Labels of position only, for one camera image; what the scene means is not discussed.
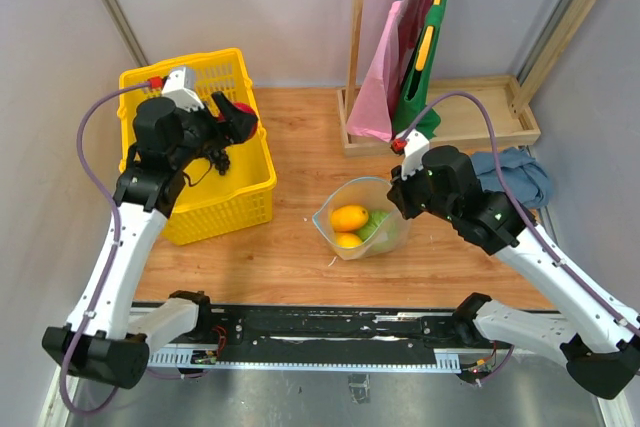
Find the wooden table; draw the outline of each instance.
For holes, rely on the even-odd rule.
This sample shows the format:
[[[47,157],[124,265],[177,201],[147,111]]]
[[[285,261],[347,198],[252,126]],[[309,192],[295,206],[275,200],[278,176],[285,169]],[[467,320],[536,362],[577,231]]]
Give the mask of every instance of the wooden table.
[[[255,95],[278,175],[273,221],[182,247],[158,240],[137,299],[204,290],[224,303],[446,308],[482,292],[517,308],[552,308],[514,270],[426,214],[413,221],[401,249],[330,265],[334,253],[312,215],[353,178],[389,178],[400,158],[343,157],[335,89]]]

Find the blue cloth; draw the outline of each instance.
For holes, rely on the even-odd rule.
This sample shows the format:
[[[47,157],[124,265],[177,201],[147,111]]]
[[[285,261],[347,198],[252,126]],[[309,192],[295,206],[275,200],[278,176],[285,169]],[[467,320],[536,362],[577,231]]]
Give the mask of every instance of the blue cloth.
[[[502,174],[520,203],[528,209],[547,205],[553,194],[553,186],[536,159],[526,150],[515,147],[500,152],[499,155]],[[471,162],[484,190],[504,192],[496,175],[496,164],[491,152],[477,152],[471,156]]]

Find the wooden surface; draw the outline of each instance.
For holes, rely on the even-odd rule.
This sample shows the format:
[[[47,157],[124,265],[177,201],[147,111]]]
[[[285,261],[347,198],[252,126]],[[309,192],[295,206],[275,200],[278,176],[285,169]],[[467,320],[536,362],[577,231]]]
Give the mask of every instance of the wooden surface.
[[[353,0],[351,6],[351,47],[347,67],[347,86],[345,106],[351,112],[356,98],[356,76],[358,74],[358,53],[360,50],[360,28],[362,26],[362,7],[364,0]]]
[[[571,1],[558,26],[540,52],[540,56],[533,64],[531,72],[522,83],[520,92],[514,97],[511,105],[512,111],[519,113],[525,106],[528,106],[595,2],[596,0]]]
[[[520,85],[512,75],[470,77],[464,79],[434,80],[429,85],[427,100],[434,100],[453,90],[463,90],[475,95],[489,111],[501,148],[532,145],[540,137],[540,128],[533,112],[526,105],[516,115],[510,104]],[[344,94],[338,91],[338,114],[341,139],[345,155],[349,157],[368,155],[393,155],[387,144],[369,137],[352,136],[347,133],[347,110]],[[436,106],[442,123],[436,128],[436,137],[431,145],[455,145],[463,150],[490,149],[489,133],[478,108],[463,97],[451,97]]]
[[[204,290],[213,302],[455,307],[477,291],[518,308],[551,308],[519,274],[426,214],[400,250],[330,265],[334,253],[312,215],[353,178],[389,178],[400,158],[343,156],[335,89],[255,94],[278,174],[274,220],[182,247],[160,239],[137,299],[184,289]]]

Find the wooden frame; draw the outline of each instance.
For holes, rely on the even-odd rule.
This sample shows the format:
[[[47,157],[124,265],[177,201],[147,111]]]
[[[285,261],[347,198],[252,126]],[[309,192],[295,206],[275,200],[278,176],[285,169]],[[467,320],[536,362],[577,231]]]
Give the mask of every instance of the wooden frame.
[[[530,73],[522,82],[522,85],[515,81],[511,76],[498,77],[474,77],[469,79],[456,79],[433,81],[430,86],[430,93],[435,91],[442,92],[443,88],[447,90],[469,90],[474,93],[495,91],[499,88],[496,79],[503,84],[503,90],[506,97],[502,95],[492,95],[487,108],[492,113],[492,119],[496,124],[508,124],[509,122],[519,122],[522,126],[519,131],[497,132],[498,143],[500,146],[507,147],[511,145],[531,145],[540,136],[540,130],[535,121],[533,113],[529,107],[529,102],[538,91],[547,75],[560,58],[560,55],[566,49],[567,45],[573,38],[573,35],[582,24],[585,17],[595,4],[596,0],[571,0],[567,10],[564,12],[558,25],[551,34],[546,45],[536,59]],[[364,155],[380,155],[389,151],[388,144],[372,138],[358,138],[350,135],[346,130],[346,119],[351,113],[356,97],[356,74],[358,67],[358,51],[360,47],[360,28],[362,24],[362,7],[364,0],[353,0],[352,5],[352,25],[351,25],[351,48],[349,52],[349,66],[347,71],[347,84],[344,89],[338,90],[338,114],[340,116],[341,139],[344,147],[344,153],[347,156],[364,156]],[[466,115],[454,116],[454,120],[458,118],[460,122],[468,122]],[[485,149],[488,146],[488,133],[479,134],[475,129],[471,129],[473,133],[453,135],[452,126],[448,126],[445,135],[440,135],[441,129],[447,121],[443,117],[443,124],[438,128],[436,134],[438,137],[433,139],[433,145],[448,143],[458,148],[466,150]]]
[[[540,128],[529,106],[516,116],[509,113],[508,107],[520,90],[518,81],[512,75],[434,80],[429,86],[427,98],[432,100],[451,90],[464,90],[482,101],[489,110],[499,147],[531,145],[540,137]],[[338,90],[340,139],[344,154],[347,157],[394,155],[387,142],[347,134],[345,92],[345,89]],[[491,148],[486,124],[473,103],[462,97],[452,97],[443,101],[442,105],[443,108],[438,110],[442,124],[438,127],[437,137],[431,139],[433,147],[454,145],[466,151]]]

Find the cable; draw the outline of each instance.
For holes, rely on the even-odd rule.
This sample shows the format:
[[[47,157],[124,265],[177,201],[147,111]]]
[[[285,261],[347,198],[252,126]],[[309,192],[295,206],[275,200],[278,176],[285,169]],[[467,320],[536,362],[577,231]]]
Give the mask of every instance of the cable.
[[[200,179],[194,184],[191,180],[191,176],[189,174],[187,174],[186,172],[183,172],[182,175],[184,176],[185,179],[187,179],[187,185],[189,187],[195,187],[196,185],[198,185],[200,182],[202,182],[204,180],[204,178],[207,176],[207,174],[209,172],[211,172],[211,169],[213,168],[213,162],[209,161],[209,168],[207,169],[207,171],[202,174],[202,177],[200,177]]]
[[[224,327],[220,325],[216,325],[213,328],[213,330],[218,334],[218,350],[216,354],[218,357],[220,357],[220,352],[222,352],[222,349],[224,349],[224,347],[227,345],[227,337],[226,337],[227,331],[225,330]],[[211,370],[212,369],[207,369],[204,372],[198,372],[193,374],[162,374],[150,367],[147,367],[147,373],[151,377],[159,380],[200,379],[205,375],[208,375],[211,372]]]
[[[513,345],[511,347],[509,347],[509,351],[507,352],[507,355],[504,356],[504,359],[502,359],[502,362],[500,362],[500,365],[498,365],[498,367],[493,369],[489,375],[487,375],[485,378],[483,378],[480,381],[481,385],[484,385],[488,380],[491,380],[491,379],[495,378],[498,375],[498,373],[504,368],[504,366],[507,364],[507,362],[509,361],[509,359],[513,355],[513,349],[514,348],[515,347]]]
[[[80,125],[78,126],[78,133],[76,135],[76,151],[78,154],[78,159],[80,160],[80,164],[82,165],[82,168],[84,169],[85,173],[89,176],[91,181],[95,184],[95,186],[98,188],[100,193],[104,196],[104,198],[107,199],[107,202],[109,203],[109,207],[111,209],[111,215],[113,216],[114,230],[113,230],[113,245],[111,246],[111,250],[109,251],[107,261],[105,262],[104,268],[102,269],[102,273],[100,274],[100,277],[96,284],[96,288],[93,291],[91,298],[89,299],[89,304],[87,305],[87,311],[83,316],[82,320],[80,321],[78,330],[75,332],[75,334],[73,334],[73,337],[71,338],[69,347],[67,348],[67,351],[64,354],[62,365],[60,366],[60,378],[59,378],[60,396],[62,397],[62,402],[67,407],[67,409],[69,409],[71,413],[76,415],[93,415],[93,414],[102,412],[113,400],[113,397],[116,395],[116,392],[118,391],[118,388],[114,387],[111,393],[109,394],[109,396],[98,407],[90,410],[83,410],[73,404],[73,401],[71,400],[71,396],[69,395],[69,390],[67,388],[67,375],[69,373],[71,359],[73,358],[73,354],[76,348],[78,347],[78,343],[80,342],[80,338],[82,337],[82,334],[84,334],[84,331],[86,330],[87,325],[89,324],[88,313],[92,312],[96,308],[96,305],[98,304],[98,300],[100,299],[100,294],[102,293],[102,289],[104,288],[104,285],[107,282],[107,278],[109,277],[109,272],[111,271],[111,267],[113,266],[113,261],[115,260],[115,257],[116,257],[116,252],[118,250],[118,244],[120,242],[120,233],[122,229],[121,227],[122,219],[120,219],[120,212],[118,211],[118,206],[116,205],[115,201],[111,197],[111,193],[109,192],[109,190],[105,187],[105,185],[102,182],[100,182],[100,179],[98,179],[98,177],[93,172],[93,170],[91,170],[91,167],[89,167],[89,163],[87,162],[87,159],[84,156],[84,150],[82,147],[84,129],[86,128],[87,123],[89,122],[89,119],[94,114],[94,112],[98,110],[98,107],[100,107],[105,102],[115,97],[118,97],[121,94],[131,92],[132,90],[151,87],[151,85],[152,85],[151,81],[141,82],[139,84],[135,84],[130,87],[118,89],[115,92],[105,95],[89,108],[87,113],[84,114],[84,117],[82,117],[82,120],[80,121]]]
[[[472,370],[475,369],[477,367],[480,367],[484,364],[486,364],[489,360],[491,360],[493,358],[493,365],[495,366],[495,358],[496,358],[496,353],[498,351],[498,343],[494,340],[493,341],[493,350],[491,351],[491,353],[489,355],[487,355],[486,357],[483,357],[482,359],[478,359],[477,361],[475,361],[472,364],[460,364],[460,367],[462,368],[462,370]]]
[[[84,393],[87,396],[86,403],[88,405],[98,405],[98,401],[94,398],[93,394],[91,393],[91,385],[92,384],[93,384],[93,382],[86,382],[86,381],[83,382]],[[132,407],[133,405],[137,404],[141,400],[142,397],[144,397],[144,395],[142,395],[140,398],[133,399],[133,400],[127,402],[126,404],[119,405],[117,407],[114,407],[112,404],[110,404],[109,405],[109,412],[113,413],[113,412],[118,412],[120,410],[128,409],[129,407]]]
[[[482,117],[484,117],[484,121],[487,124],[487,130],[489,131],[489,139],[491,140],[491,152],[493,153],[493,161],[494,161],[494,163],[496,165],[496,175],[498,176],[498,180],[500,181],[500,185],[504,189],[504,193],[509,198],[509,201],[513,204],[513,207],[516,209],[516,212],[518,212],[518,215],[520,216],[520,218],[522,219],[524,224],[527,226],[527,228],[531,232],[531,235],[533,235],[533,237],[536,239],[536,241],[542,247],[542,249],[547,254],[549,254],[549,256],[551,257],[553,262],[558,267],[560,267],[569,277],[571,277],[580,287],[582,287],[582,289],[585,292],[587,292],[598,304],[600,304],[600,306],[604,310],[606,310],[616,320],[618,325],[622,325],[623,327],[626,327],[634,335],[636,335],[637,337],[640,337],[640,329],[638,329],[631,322],[629,322],[627,319],[625,319],[624,316],[620,312],[618,312],[615,308],[613,308],[611,305],[609,305],[609,303],[605,299],[603,299],[602,296],[600,296],[600,294],[598,294],[598,292],[596,292],[584,279],[582,279],[582,277],[580,277],[571,267],[569,267],[569,265],[567,265],[563,261],[563,259],[553,250],[553,248],[544,240],[544,237],[542,237],[540,232],[538,232],[538,230],[535,228],[533,223],[529,220],[529,217],[527,217],[527,214],[524,212],[522,206],[520,205],[520,203],[516,199],[515,195],[513,194],[513,192],[511,191],[511,189],[507,185],[507,182],[504,179],[504,176],[502,175],[502,166],[500,165],[500,158],[499,158],[499,155],[498,155],[498,145],[497,145],[497,142],[496,142],[496,133],[495,133],[495,130],[493,129],[493,124],[491,123],[491,118],[489,117],[489,112],[487,112],[487,109],[485,108],[484,105],[482,105],[482,102],[480,102],[480,100],[478,100],[477,97],[475,97],[475,96],[473,96],[473,95],[471,95],[471,94],[469,94],[467,92],[460,91],[460,90],[454,90],[452,92],[448,92],[446,94],[441,95],[440,97],[438,97],[434,101],[432,101],[429,104],[427,104],[427,106],[424,109],[422,109],[422,112],[420,112],[420,114],[418,114],[418,116],[415,118],[415,120],[413,122],[411,122],[411,124],[409,125],[407,130],[405,130],[404,134],[402,134],[402,136],[400,137],[400,140],[406,140],[407,136],[409,135],[409,133],[416,128],[416,126],[418,125],[420,120],[422,120],[422,118],[425,115],[427,115],[427,113],[431,109],[433,109],[433,107],[436,104],[442,102],[445,99],[448,99],[449,97],[453,97],[453,96],[465,97],[465,98],[469,99],[471,102],[473,102],[474,104],[476,104],[476,107],[478,107],[478,109],[480,109],[480,112],[482,113]]]

